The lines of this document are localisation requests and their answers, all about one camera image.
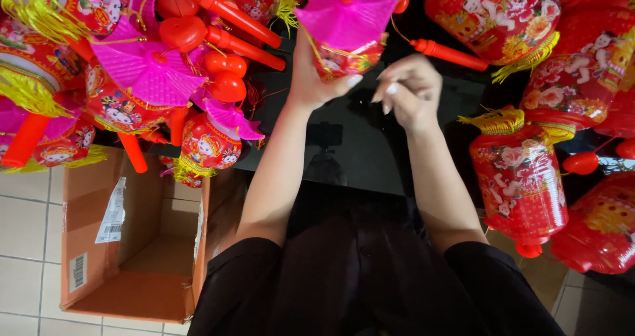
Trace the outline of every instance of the black shirt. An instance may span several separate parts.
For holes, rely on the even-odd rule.
[[[368,210],[210,260],[188,335],[564,335],[513,259]]]

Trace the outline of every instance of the white nail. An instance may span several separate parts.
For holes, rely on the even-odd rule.
[[[354,76],[352,76],[351,78],[349,78],[348,82],[346,82],[346,84],[349,85],[349,87],[354,87],[357,86],[357,83],[361,82],[362,77],[360,74],[355,74]]]
[[[388,94],[395,94],[397,93],[397,83],[392,83],[390,86],[388,86],[388,89],[386,89],[386,93]]]

